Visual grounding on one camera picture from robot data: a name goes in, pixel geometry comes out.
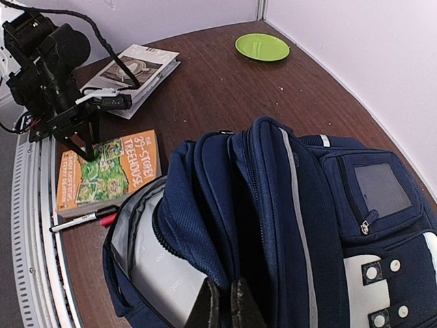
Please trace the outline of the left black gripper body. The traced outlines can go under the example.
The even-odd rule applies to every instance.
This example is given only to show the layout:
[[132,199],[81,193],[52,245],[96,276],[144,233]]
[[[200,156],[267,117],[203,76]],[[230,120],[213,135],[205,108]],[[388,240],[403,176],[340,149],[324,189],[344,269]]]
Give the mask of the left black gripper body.
[[82,93],[73,72],[91,53],[87,36],[33,10],[2,13],[3,78],[13,99],[40,118],[52,136],[81,138],[83,122],[98,112],[97,106],[75,104]]

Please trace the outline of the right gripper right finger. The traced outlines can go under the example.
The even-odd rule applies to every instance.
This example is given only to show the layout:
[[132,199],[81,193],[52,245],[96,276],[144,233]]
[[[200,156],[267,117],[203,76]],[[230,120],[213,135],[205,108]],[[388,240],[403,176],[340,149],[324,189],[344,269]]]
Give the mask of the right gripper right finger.
[[231,323],[233,328],[266,328],[267,325],[243,277],[231,285]]

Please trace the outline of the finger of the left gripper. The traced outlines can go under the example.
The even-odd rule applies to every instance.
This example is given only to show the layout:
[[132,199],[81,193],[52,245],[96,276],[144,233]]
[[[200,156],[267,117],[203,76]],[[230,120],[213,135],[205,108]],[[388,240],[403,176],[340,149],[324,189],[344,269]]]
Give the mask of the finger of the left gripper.
[[85,142],[86,161],[93,161],[94,145],[100,143],[100,117],[98,113],[91,114],[82,124],[81,139]]
[[91,141],[90,139],[83,140],[84,148],[80,147],[70,137],[62,135],[54,135],[55,139],[67,147],[69,150],[75,152],[79,157],[86,161],[91,160]]

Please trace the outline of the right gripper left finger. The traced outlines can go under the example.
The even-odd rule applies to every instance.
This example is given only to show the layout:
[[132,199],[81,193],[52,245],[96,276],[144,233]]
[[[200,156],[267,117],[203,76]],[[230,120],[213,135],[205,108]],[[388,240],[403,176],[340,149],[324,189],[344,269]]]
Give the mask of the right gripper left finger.
[[205,278],[201,285],[186,327],[231,327],[229,313],[221,308],[220,292],[209,277]]

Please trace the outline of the navy blue backpack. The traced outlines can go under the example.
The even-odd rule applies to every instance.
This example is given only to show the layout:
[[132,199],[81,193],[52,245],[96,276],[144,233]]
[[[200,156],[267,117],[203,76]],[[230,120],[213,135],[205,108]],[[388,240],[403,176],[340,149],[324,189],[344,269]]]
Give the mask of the navy blue backpack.
[[173,327],[132,282],[139,220],[209,277],[231,319],[243,277],[267,327],[435,327],[436,215],[388,150],[297,137],[272,118],[185,141],[123,204],[103,246],[117,316]]

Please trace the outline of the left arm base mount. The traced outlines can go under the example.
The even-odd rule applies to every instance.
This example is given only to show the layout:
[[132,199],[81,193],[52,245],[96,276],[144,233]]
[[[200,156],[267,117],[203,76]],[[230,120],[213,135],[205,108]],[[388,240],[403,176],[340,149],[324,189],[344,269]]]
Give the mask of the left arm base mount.
[[46,124],[40,118],[34,118],[28,111],[21,114],[14,128],[23,131],[29,143],[42,141],[51,135]]

